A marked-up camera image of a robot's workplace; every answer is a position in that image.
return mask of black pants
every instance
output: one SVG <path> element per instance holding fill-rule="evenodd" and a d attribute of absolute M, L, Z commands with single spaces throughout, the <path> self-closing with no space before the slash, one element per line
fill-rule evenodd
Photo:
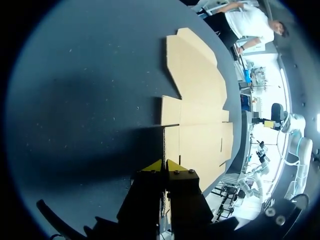
<path fill-rule="evenodd" d="M 231 30 L 226 15 L 223 12 L 208 16 L 204 21 L 213 31 L 219 32 L 219 38 L 228 49 L 230 49 L 238 40 L 237 35 Z"/>

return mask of cardboard flap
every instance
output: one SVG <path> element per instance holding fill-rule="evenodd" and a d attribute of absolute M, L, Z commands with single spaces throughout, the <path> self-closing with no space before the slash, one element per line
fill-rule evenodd
<path fill-rule="evenodd" d="M 223 105 L 226 84 L 218 69 L 179 36 L 167 37 L 167 66 L 182 100 Z"/>
<path fill-rule="evenodd" d="M 177 35 L 201 52 L 201 54 L 205 56 L 214 66 L 218 65 L 215 53 L 189 28 L 180 28 Z"/>
<path fill-rule="evenodd" d="M 161 125 L 168 126 L 180 123 L 181 100 L 162 96 Z"/>
<path fill-rule="evenodd" d="M 224 163 L 225 161 L 231 158 L 232 146 L 234 142 L 234 125 L 232 122 L 224 122 L 221 125 L 222 134 L 222 146 L 221 146 L 221 154 L 222 161 L 220 163 Z"/>

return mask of desk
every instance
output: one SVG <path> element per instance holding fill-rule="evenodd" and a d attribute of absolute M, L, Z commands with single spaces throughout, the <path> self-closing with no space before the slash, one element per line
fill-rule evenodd
<path fill-rule="evenodd" d="M 178 97 L 165 37 L 185 27 L 214 50 L 226 81 L 233 159 L 241 138 L 233 62 L 181 2 L 61 1 L 35 28 L 12 72 L 5 127 L 17 191 L 46 232 L 56 233 L 39 199 L 83 233 L 94 216 L 116 221 L 132 173 L 162 158 L 161 96 Z"/>

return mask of man's hand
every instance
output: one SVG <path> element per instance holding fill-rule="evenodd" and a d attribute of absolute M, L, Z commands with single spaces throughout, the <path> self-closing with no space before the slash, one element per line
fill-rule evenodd
<path fill-rule="evenodd" d="M 224 7 L 220 7 L 215 13 L 225 13 L 226 11 L 224 10 Z"/>
<path fill-rule="evenodd" d="M 238 54 L 242 54 L 244 49 L 242 47 L 237 47 L 236 51 L 238 52 Z"/>

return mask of white shirt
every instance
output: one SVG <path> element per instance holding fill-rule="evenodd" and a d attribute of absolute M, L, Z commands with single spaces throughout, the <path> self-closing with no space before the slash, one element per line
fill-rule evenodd
<path fill-rule="evenodd" d="M 275 39 L 267 16 L 257 7 L 243 4 L 243 11 L 226 12 L 225 18 L 239 39 L 243 36 L 258 37 L 263 44 Z"/>

